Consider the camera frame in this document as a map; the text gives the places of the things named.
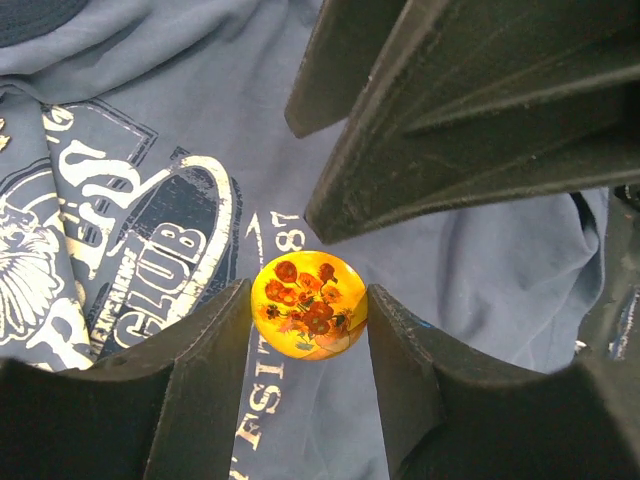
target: yellow button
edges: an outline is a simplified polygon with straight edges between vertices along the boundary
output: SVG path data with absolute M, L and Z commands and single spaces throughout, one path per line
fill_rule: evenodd
M 367 326 L 364 282 L 324 252 L 293 252 L 270 262 L 253 284 L 251 308 L 265 340 L 302 360 L 344 352 Z

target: yellow pin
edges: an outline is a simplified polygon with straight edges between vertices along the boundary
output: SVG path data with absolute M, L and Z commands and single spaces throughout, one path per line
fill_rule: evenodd
M 253 283 L 251 308 L 265 340 L 302 360 L 344 352 L 367 325 L 364 282 L 324 252 L 293 252 L 270 262 Z

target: cloth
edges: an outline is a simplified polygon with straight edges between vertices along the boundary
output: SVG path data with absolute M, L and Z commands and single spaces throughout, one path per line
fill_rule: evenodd
M 319 7 L 91 0 L 0 49 L 0 355 L 86 368 L 304 248 L 495 357 L 540 371 L 571 360 L 602 285 L 605 191 L 330 248 L 306 227 L 342 127 L 297 140 L 283 118 Z M 366 335 L 308 363 L 252 333 L 230 478 L 388 478 Z

